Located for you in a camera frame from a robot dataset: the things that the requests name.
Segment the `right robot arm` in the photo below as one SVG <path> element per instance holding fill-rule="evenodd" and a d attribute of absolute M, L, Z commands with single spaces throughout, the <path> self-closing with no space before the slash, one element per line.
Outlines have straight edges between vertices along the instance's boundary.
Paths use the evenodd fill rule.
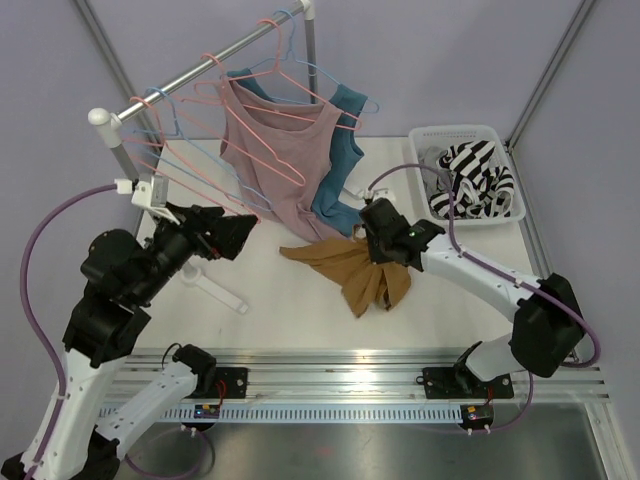
<path fill-rule="evenodd" d="M 512 324 L 511 333 L 473 344 L 452 366 L 424 368 L 417 382 L 428 399 L 511 399 L 512 374 L 550 378 L 584 338 L 580 308 L 566 278 L 505 271 L 455 246 L 444 228 L 427 220 L 409 223 L 387 199 L 367 201 L 360 217 L 373 261 L 441 277 Z"/>

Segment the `white plastic basket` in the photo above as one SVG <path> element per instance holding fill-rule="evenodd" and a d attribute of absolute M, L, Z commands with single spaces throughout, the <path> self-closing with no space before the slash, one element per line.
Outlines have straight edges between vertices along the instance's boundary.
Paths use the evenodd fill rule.
<path fill-rule="evenodd" d="M 429 207 L 428 198 L 426 196 L 425 187 L 422 181 L 421 172 L 417 170 L 415 174 L 418 180 L 421 182 L 420 195 L 425 205 L 425 210 L 429 220 L 446 225 L 450 218 L 454 219 L 457 226 L 460 227 L 480 227 L 480 226 L 494 226 L 506 223 L 513 223 L 522 220 L 526 214 L 526 206 L 522 197 L 521 189 L 518 181 L 515 179 L 515 168 L 513 162 L 507 156 L 505 147 L 498 136 L 497 132 L 486 125 L 445 125 L 445 126 L 430 126 L 430 127 L 418 127 L 410 131 L 409 133 L 409 145 L 412 154 L 412 159 L 418 162 L 417 153 L 420 149 L 428 148 L 430 146 L 438 146 L 443 149 L 447 149 L 451 145 L 460 144 L 468 141 L 476 140 L 491 140 L 496 143 L 496 153 L 491 158 L 491 165 L 505 165 L 507 166 L 513 175 L 515 181 L 515 196 L 513 200 L 512 214 L 510 217 L 500 217 L 491 219 L 464 219 L 457 220 L 454 218 L 453 213 L 450 213 L 448 219 L 444 219 L 435 214 Z"/>

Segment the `black white striped tank top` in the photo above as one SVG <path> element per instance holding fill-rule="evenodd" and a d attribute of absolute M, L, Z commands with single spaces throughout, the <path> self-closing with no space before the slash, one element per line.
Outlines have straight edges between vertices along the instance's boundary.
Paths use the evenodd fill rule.
<path fill-rule="evenodd" d="M 496 143 L 476 140 L 451 145 L 442 163 L 452 173 L 452 186 L 428 198 L 430 209 L 457 220 L 510 217 L 515 181 L 505 165 L 491 165 Z"/>

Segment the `teal blue tank top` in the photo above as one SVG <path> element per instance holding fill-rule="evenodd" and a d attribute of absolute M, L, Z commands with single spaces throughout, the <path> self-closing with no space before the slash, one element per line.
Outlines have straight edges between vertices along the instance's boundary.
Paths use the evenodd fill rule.
<path fill-rule="evenodd" d="M 359 116 L 368 97 L 339 83 L 329 101 L 337 108 Z M 352 234 L 353 226 L 360 222 L 359 211 L 339 200 L 345 182 L 364 152 L 356 144 L 354 132 L 343 128 L 334 129 L 329 159 L 331 167 L 320 182 L 311 204 L 314 214 L 326 225 L 343 236 Z"/>

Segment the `blue hanger of teal top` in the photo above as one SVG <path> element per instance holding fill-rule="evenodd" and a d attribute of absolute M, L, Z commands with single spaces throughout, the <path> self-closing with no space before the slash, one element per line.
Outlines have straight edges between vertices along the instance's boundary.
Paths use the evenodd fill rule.
<path fill-rule="evenodd" d="M 302 59 L 296 53 L 295 39 L 297 32 L 297 23 L 295 20 L 295 14 L 289 9 L 278 9 L 275 14 L 280 14 L 289 21 L 292 26 L 287 39 L 287 46 L 285 53 L 281 55 L 278 60 L 280 62 L 291 61 L 295 64 L 302 65 L 306 68 L 308 87 L 313 93 L 319 92 L 319 80 L 318 76 L 324 77 L 336 86 L 340 86 L 341 82 L 333 76 L 329 71 L 320 67 L 317 64 L 317 51 L 316 51 L 316 32 L 315 32 L 315 19 L 307 18 L 306 11 L 303 11 L 304 16 L 304 40 L 305 40 L 305 54 L 306 58 Z"/>

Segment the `mauve pink tank top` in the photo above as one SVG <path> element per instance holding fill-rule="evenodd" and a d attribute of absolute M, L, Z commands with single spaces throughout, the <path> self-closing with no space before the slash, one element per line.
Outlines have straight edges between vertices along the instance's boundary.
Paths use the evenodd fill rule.
<path fill-rule="evenodd" d="M 341 111 L 330 103 L 277 104 L 228 78 L 216 90 L 226 116 L 220 156 L 246 185 L 271 201 L 272 211 L 264 217 L 309 242 L 339 238 L 311 204 L 331 167 L 331 139 Z M 254 193 L 243 195 L 263 203 Z"/>

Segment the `metal clothes rack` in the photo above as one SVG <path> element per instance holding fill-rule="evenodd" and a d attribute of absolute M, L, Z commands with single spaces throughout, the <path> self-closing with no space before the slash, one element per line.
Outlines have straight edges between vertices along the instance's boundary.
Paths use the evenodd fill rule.
<path fill-rule="evenodd" d="M 292 10 L 295 16 L 298 14 L 303 15 L 303 11 L 306 11 L 307 18 L 316 18 L 316 10 L 313 1 L 294 1 L 291 7 L 286 9 Z M 193 82 L 200 76 L 204 75 L 215 66 L 220 66 L 216 63 L 217 61 L 225 60 L 239 53 L 242 49 L 265 36 L 269 31 L 275 30 L 276 27 L 287 22 L 283 15 L 275 13 L 272 18 L 268 18 L 267 20 L 268 21 L 266 21 L 266 23 L 262 21 L 259 22 L 259 26 L 254 28 L 254 30 L 249 34 L 236 40 L 217 54 L 204 55 L 200 63 L 181 73 L 165 85 L 157 88 L 163 90 L 166 94 L 178 91 L 188 83 Z M 107 66 L 111 68 L 112 73 L 120 74 L 122 73 L 119 70 L 120 64 L 115 58 L 115 53 L 113 53 L 110 44 L 108 44 L 108 38 L 106 34 L 101 33 L 101 27 L 98 27 L 99 26 L 96 26 L 94 28 L 90 26 L 90 33 L 94 33 L 98 36 L 98 46 L 100 47 L 100 51 L 104 54 L 108 54 Z M 151 94 L 147 95 L 143 99 L 154 105 L 163 98 L 159 93 L 152 91 Z M 126 152 L 119 129 L 122 127 L 124 122 L 134 119 L 138 115 L 143 115 L 145 110 L 149 110 L 149 108 L 137 101 L 133 106 L 127 107 L 125 110 L 117 114 L 109 112 L 104 108 L 94 108 L 88 113 L 89 124 L 96 129 L 105 145 L 111 150 L 112 154 L 118 161 L 126 178 L 130 180 L 138 180 L 142 174 L 137 172 L 131 157 Z M 203 270 L 200 267 L 196 267 L 190 263 L 190 261 L 187 261 L 187 263 L 182 267 L 179 277 L 184 285 L 199 288 L 208 296 L 226 305 L 238 314 L 244 315 L 249 311 L 249 305 L 245 301 L 211 280 L 203 273 Z"/>

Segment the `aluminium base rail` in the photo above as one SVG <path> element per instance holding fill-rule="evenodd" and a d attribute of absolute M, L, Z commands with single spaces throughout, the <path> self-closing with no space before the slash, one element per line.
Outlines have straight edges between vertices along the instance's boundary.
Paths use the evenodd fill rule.
<path fill-rule="evenodd" d="M 461 350 L 209 349 L 222 367 L 248 369 L 247 401 L 256 403 L 421 403 L 416 383 L 427 366 L 453 363 Z M 107 401 L 129 400 L 160 373 L 162 351 L 134 350 L 117 374 Z M 534 402 L 610 403 L 599 367 L 560 368 L 550 379 L 536 377 Z"/>

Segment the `grey tank top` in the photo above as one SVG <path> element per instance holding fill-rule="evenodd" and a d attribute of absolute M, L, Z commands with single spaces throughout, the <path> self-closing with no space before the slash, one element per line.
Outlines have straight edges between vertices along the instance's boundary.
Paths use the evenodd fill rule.
<path fill-rule="evenodd" d="M 420 149 L 417 153 L 418 162 L 427 166 L 420 170 L 427 197 L 446 192 L 452 186 L 452 173 L 442 163 L 447 155 L 448 151 L 438 146 Z"/>

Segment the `mustard tank top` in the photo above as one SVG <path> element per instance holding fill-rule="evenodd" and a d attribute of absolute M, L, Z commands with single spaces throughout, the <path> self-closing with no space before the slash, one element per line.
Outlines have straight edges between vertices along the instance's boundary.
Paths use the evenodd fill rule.
<path fill-rule="evenodd" d="M 339 285 L 356 318 L 372 305 L 386 311 L 395 308 L 412 286 L 407 267 L 373 262 L 365 238 L 329 238 L 307 246 L 282 246 L 279 253 Z"/>

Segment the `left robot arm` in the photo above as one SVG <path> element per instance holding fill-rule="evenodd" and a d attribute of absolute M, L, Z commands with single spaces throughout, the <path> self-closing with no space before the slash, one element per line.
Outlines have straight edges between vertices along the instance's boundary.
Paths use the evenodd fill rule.
<path fill-rule="evenodd" d="M 7 460 L 7 479 L 111 479 L 136 441 L 172 406 L 214 387 L 216 360 L 187 344 L 161 374 L 107 418 L 99 411 L 149 323 L 153 298 L 194 256 L 233 260 L 258 222 L 220 207 L 179 207 L 140 244 L 114 229 L 91 243 L 87 280 L 63 336 L 63 377 L 29 448 Z"/>

